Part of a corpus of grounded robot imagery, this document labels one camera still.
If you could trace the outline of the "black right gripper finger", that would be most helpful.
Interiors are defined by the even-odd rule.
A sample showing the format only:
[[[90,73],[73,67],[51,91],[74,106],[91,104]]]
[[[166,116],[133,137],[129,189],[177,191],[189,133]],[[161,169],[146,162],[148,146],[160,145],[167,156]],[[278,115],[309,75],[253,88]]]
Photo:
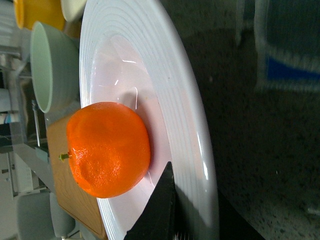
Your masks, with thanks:
[[[167,162],[142,214],[126,240],[172,240],[175,235],[176,188],[172,163]]]

